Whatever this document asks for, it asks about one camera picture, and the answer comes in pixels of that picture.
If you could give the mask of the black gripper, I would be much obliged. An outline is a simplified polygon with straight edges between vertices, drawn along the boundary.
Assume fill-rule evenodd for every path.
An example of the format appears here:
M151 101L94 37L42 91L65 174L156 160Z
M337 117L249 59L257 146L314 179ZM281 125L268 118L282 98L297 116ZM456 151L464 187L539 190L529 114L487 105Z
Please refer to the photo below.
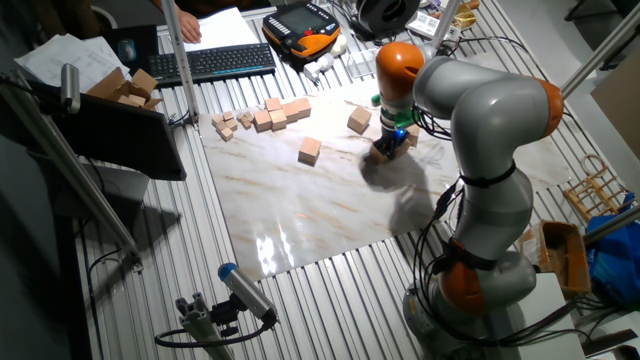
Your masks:
M409 132L404 128L382 128L382 141L377 142L377 150L382 160L394 160L399 147L408 139Z

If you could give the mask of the bare person hand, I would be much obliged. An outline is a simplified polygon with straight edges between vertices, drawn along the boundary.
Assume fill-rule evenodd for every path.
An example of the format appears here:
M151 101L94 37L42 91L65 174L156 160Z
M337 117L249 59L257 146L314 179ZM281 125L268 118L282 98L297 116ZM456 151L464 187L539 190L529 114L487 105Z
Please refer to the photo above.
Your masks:
M184 41L190 44L198 44L202 38L198 19L179 7L176 8L176 12Z

